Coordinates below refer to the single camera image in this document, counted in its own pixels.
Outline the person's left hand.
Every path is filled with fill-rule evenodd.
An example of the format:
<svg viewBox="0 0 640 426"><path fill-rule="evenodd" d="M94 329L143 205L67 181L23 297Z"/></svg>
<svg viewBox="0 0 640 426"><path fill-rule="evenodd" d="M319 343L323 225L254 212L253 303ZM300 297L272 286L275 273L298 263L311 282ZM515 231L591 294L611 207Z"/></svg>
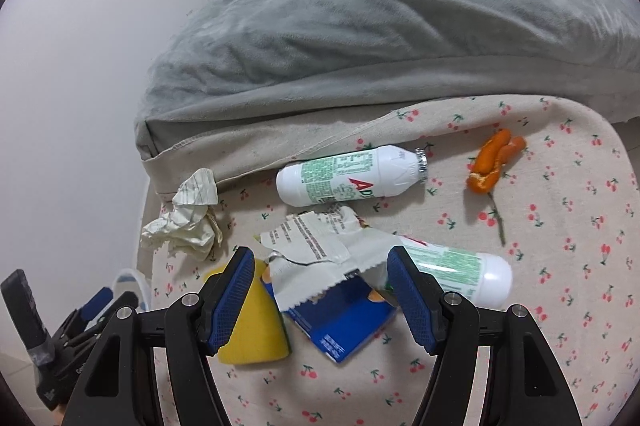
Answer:
<svg viewBox="0 0 640 426"><path fill-rule="evenodd" d="M65 415L65 409L62 406L59 406L53 411L53 425L61 426L63 424Z"/></svg>

